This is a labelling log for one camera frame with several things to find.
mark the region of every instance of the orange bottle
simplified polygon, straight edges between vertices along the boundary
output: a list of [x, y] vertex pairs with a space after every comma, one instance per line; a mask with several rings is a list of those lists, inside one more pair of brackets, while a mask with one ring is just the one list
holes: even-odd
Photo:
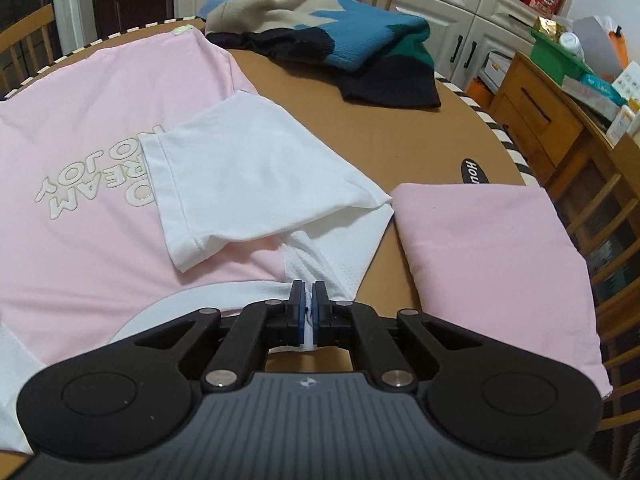
[[622, 27], [618, 27], [616, 32], [611, 31], [609, 33], [609, 39], [611, 40], [613, 48], [616, 50], [616, 54], [618, 54], [622, 68], [626, 68], [629, 66], [629, 55], [626, 52], [626, 40], [622, 35]]

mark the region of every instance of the tissue box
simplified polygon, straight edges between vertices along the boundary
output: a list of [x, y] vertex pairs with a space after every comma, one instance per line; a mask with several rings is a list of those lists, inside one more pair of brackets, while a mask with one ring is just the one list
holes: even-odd
[[596, 75], [585, 74], [584, 76], [582, 76], [582, 79], [580, 79], [580, 82], [583, 85], [593, 88], [597, 92], [600, 92], [602, 95], [604, 95], [604, 97], [615, 102], [615, 104], [617, 104], [618, 106], [626, 105], [627, 99], [623, 98], [616, 91], [616, 89], [613, 88], [612, 85], [604, 81], [604, 79], [600, 79]]
[[565, 77], [562, 82], [562, 90], [574, 99], [586, 104], [593, 111], [599, 113], [609, 121], [613, 121], [620, 111], [620, 107], [610, 99], [607, 99], [597, 90], [581, 82]]

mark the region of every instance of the wooden cabinet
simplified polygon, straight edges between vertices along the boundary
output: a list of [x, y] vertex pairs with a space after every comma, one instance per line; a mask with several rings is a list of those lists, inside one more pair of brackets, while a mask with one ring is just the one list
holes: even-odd
[[557, 166], [582, 131], [582, 123], [543, 79], [516, 63], [502, 84], [504, 94]]
[[433, 56], [434, 68], [447, 79], [461, 57], [474, 16], [439, 0], [394, 0], [396, 10], [429, 22], [431, 35], [424, 46]]
[[489, 112], [510, 134], [545, 185], [584, 130], [584, 113], [529, 58], [518, 54]]
[[556, 171], [556, 167], [540, 145], [532, 129], [504, 94], [495, 99], [492, 103], [492, 110], [494, 120], [504, 127], [511, 140], [527, 159], [534, 176], [544, 186]]

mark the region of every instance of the white bottle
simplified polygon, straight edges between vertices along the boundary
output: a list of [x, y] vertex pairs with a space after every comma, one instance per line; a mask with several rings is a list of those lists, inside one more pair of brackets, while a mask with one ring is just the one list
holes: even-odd
[[628, 104], [620, 108], [616, 118], [607, 130], [607, 138], [615, 146], [634, 122], [636, 114], [640, 111], [640, 103], [635, 99], [629, 99]]
[[580, 44], [580, 39], [572, 32], [565, 32], [560, 36], [560, 45], [569, 51], [570, 54], [584, 62], [584, 50]]

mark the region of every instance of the wooden table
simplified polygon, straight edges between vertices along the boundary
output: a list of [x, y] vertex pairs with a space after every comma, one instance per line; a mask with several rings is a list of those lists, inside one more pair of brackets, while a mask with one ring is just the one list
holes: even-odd
[[[152, 34], [168, 32], [201, 20], [165, 23], [142, 28], [88, 47], [63, 59], [52, 70], [107, 48]], [[313, 134], [345, 160], [363, 171], [386, 192], [404, 182], [462, 183], [465, 158], [478, 163], [489, 181], [523, 184], [516, 165], [500, 140], [463, 100], [438, 83], [439, 110], [401, 110], [345, 103], [329, 76], [316, 67], [275, 63], [253, 52], [232, 51], [238, 65], [257, 91], [283, 106]], [[395, 317], [400, 308], [420, 308], [408, 265], [393, 222], [367, 271], [357, 300], [375, 307], [382, 316]], [[277, 354], [269, 370], [350, 370], [348, 353], [337, 348], [301, 354]], [[0, 478], [23, 459], [0, 454]]]

